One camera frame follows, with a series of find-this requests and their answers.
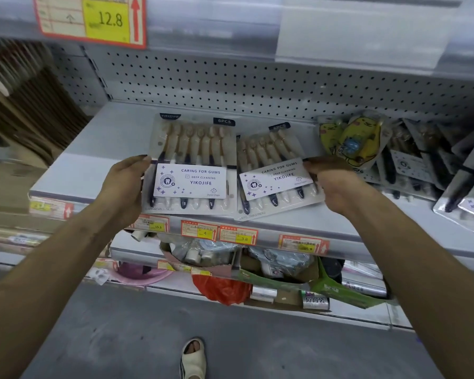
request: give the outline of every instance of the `person's left hand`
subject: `person's left hand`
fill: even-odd
[[[149,156],[134,156],[114,164],[103,181],[95,202],[115,211],[116,226],[122,230],[140,215],[141,177],[151,163]]]

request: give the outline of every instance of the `person's right arm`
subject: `person's right arm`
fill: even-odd
[[[474,273],[342,159],[305,164],[363,240],[447,379],[474,379]]]

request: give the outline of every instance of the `foot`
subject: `foot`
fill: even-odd
[[[181,379],[205,379],[206,366],[204,343],[199,338],[191,339],[182,351]]]

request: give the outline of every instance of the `hand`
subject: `hand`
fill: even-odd
[[[114,164],[103,181],[95,202],[113,208],[119,230],[135,222],[141,212],[140,178],[151,164],[151,157],[134,156]]]
[[[304,167],[317,176],[317,183],[323,188],[328,208],[344,216],[356,195],[372,189],[345,160],[336,156],[311,158],[304,162]]]

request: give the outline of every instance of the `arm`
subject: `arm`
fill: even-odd
[[[22,374],[96,257],[137,219],[150,160],[114,165],[96,200],[0,280],[0,379]]]
[[[305,166],[330,210],[360,234],[438,369],[446,378],[474,378],[474,273],[342,159]]]

